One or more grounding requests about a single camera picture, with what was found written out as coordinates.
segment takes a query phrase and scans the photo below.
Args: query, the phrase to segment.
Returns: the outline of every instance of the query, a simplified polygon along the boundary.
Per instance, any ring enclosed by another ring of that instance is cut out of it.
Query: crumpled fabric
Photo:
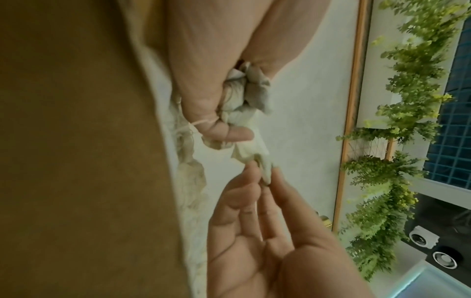
[[[256,116],[258,110],[265,114],[272,112],[269,89],[270,80],[263,74],[260,67],[245,62],[239,69],[232,69],[224,82],[224,101],[218,116],[229,125],[250,128],[255,137],[251,141],[237,143],[203,137],[203,143],[215,150],[234,147],[231,157],[241,163],[255,160],[262,170],[262,179],[267,185],[271,183],[273,163],[258,129]]]

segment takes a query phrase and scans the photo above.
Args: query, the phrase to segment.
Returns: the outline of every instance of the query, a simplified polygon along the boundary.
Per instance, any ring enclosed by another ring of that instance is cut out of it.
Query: wooden frame
[[[373,0],[360,0],[358,8],[357,30],[355,37],[355,47],[353,52],[352,75],[350,80],[350,92],[348,95],[348,106],[345,120],[345,134],[349,134],[355,129],[358,102],[360,100],[360,90],[363,78],[363,67],[368,39],[369,20],[371,5]],[[348,161],[348,143],[343,141],[341,163]],[[332,231],[338,233],[340,225],[340,214],[342,209],[343,188],[345,183],[345,172],[339,172],[339,183],[337,185],[337,196],[335,200],[334,218]]]

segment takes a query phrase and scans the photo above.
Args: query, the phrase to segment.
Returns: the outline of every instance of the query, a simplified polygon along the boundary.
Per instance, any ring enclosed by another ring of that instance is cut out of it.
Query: brown garment
[[[154,101],[117,5],[0,14],[0,296],[188,297]]]

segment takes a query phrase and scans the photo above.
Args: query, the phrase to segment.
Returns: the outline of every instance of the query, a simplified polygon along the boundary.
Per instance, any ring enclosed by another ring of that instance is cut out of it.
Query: artificial vine
[[[394,14],[408,17],[398,30],[411,38],[381,54],[382,58],[394,61],[392,68],[396,71],[386,89],[399,94],[402,101],[378,107],[376,115],[386,119],[386,129],[374,129],[366,123],[366,127],[339,139],[385,138],[404,144],[419,134],[434,141],[439,125],[432,119],[438,117],[440,105],[452,99],[449,94],[439,94],[440,85],[436,82],[445,75],[440,63],[446,59],[452,38],[459,32],[457,23],[470,16],[469,7],[469,3],[452,0],[381,2],[380,9],[391,9]],[[412,216],[410,208],[417,201],[404,175],[423,174],[414,165],[417,161],[397,151],[392,161],[362,156],[342,166],[348,173],[355,173],[352,184],[366,191],[357,211],[347,214],[348,223],[342,231],[360,229],[347,250],[366,280],[377,271],[391,271],[393,249],[405,237],[404,222]]]

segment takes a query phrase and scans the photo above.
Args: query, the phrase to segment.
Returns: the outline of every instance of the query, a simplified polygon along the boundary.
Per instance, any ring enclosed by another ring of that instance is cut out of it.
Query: glass block window
[[[471,189],[471,18],[465,21],[445,92],[454,98],[443,104],[440,136],[428,150],[428,178]]]

